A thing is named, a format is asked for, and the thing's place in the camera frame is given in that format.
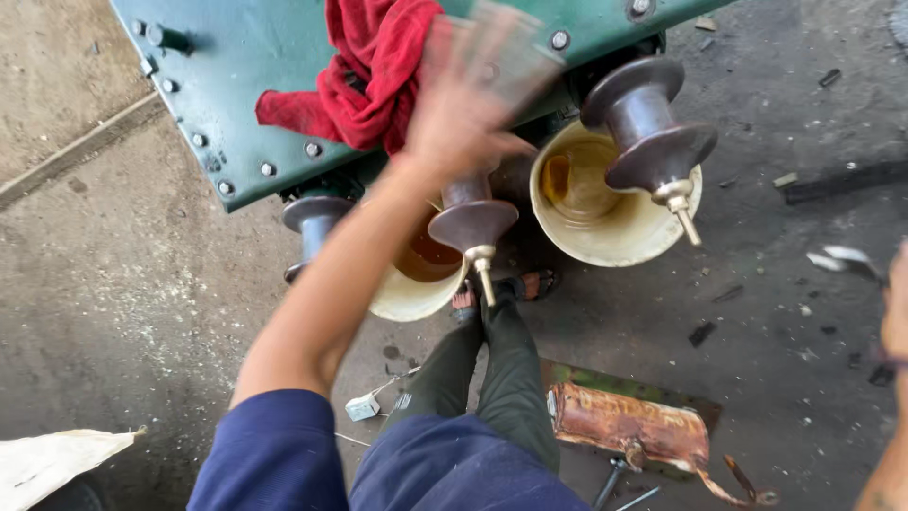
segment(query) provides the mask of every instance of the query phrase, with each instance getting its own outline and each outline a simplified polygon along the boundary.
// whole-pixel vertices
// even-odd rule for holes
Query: leg
[[[489,369],[476,415],[507,440],[535,453],[557,474],[560,454],[543,394],[539,355],[516,306],[516,292],[525,289],[515,290],[508,281],[497,282],[495,288],[496,306],[489,308],[482,300]]]
[[[473,300],[469,306],[475,307],[472,288],[468,287],[466,292]],[[458,299],[462,300],[463,296],[455,296],[455,306]],[[485,337],[478,314],[460,316],[460,325],[441,339],[404,393],[398,396],[382,431],[409,416],[454,417],[467,411],[469,381]]]

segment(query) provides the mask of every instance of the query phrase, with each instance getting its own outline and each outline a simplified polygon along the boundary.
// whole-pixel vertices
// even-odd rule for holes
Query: foot
[[[473,283],[466,279],[460,285],[460,289],[451,298],[451,306],[454,307],[454,317],[458,323],[463,323],[479,313],[479,300],[476,298],[476,291],[473,290]]]
[[[520,277],[512,276],[503,281],[514,287],[514,294],[521,302],[531,302],[544,298],[555,287],[558,279],[552,270],[529,272]]]

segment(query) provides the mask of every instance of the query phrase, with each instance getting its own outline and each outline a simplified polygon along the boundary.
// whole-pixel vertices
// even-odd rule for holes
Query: dirty floor
[[[711,472],[734,491],[721,455],[734,456],[757,486],[780,490],[779,509],[849,508],[895,425],[892,389],[867,383],[878,291],[856,276],[823,273],[804,254],[852,245],[886,265],[908,234],[908,185],[801,205],[786,205],[772,185],[791,172],[805,183],[908,160],[908,62],[887,28],[891,8],[888,0],[742,0],[716,12],[714,33],[693,22],[669,32],[668,53],[687,71],[678,116],[720,132],[696,217],[703,249],[679,243],[641,266],[587,266],[539,230],[524,185],[528,162],[493,180],[522,211],[501,244],[498,272],[551,266],[563,275],[545,303],[521,306],[540,354],[720,403]],[[107,57],[105,38],[119,40],[119,26],[102,17],[97,36],[79,37],[77,50],[88,52],[80,58]],[[30,64],[4,54],[2,79],[50,76],[54,64],[35,50],[42,36],[31,33],[41,30],[7,28],[15,35],[4,37],[29,42]],[[701,51],[707,36],[715,41]],[[127,49],[108,74],[122,66],[134,73]],[[833,68],[842,77],[821,88]],[[30,114],[16,110],[27,105],[4,102],[2,129],[21,133],[2,137],[13,147],[4,153],[24,169],[45,154],[45,131],[71,138],[84,131],[71,118],[88,123],[128,104],[123,96],[141,95],[145,85],[130,80],[117,76],[116,93],[98,104],[84,100],[95,97],[85,84],[35,81],[29,97],[76,111],[42,113],[34,125],[47,128],[33,129]],[[185,506],[243,353],[297,256],[280,209],[271,198],[224,214],[162,117],[0,213],[0,438],[146,425],[148,435],[94,474],[121,509]],[[743,293],[713,302],[733,286]],[[694,348],[687,337],[705,322],[717,329]],[[447,311],[411,324],[368,317],[334,389],[339,432],[374,439],[380,419],[351,423],[343,403],[424,360],[452,324]],[[397,388],[379,395],[385,409]],[[364,447],[338,447],[349,483]],[[562,456],[562,479],[592,499],[607,457],[570,448]],[[656,484],[663,492],[641,509],[727,509],[698,484],[651,475],[623,479],[618,498]]]

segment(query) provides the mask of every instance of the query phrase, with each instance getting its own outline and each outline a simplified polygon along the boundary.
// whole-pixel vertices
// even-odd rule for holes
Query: hand
[[[889,288],[883,293],[886,314],[881,338],[886,354],[908,360],[908,241],[903,241],[889,268]]]
[[[434,190],[495,168],[502,156],[533,154],[533,145],[500,130],[561,65],[529,43],[535,26],[519,10],[484,4],[474,15],[485,19],[465,23],[440,17],[433,24],[421,68],[423,87],[398,156],[413,164],[402,167],[411,168],[414,179]],[[471,53],[471,44],[483,49]]]

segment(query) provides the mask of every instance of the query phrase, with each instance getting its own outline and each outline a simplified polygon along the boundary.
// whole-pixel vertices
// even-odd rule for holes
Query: red rag
[[[417,72],[434,0],[328,0],[328,40],[338,54],[316,78],[317,92],[262,93],[260,125],[278,125],[367,150],[379,142],[389,155],[404,144],[419,90]],[[365,94],[349,84],[352,72]]]

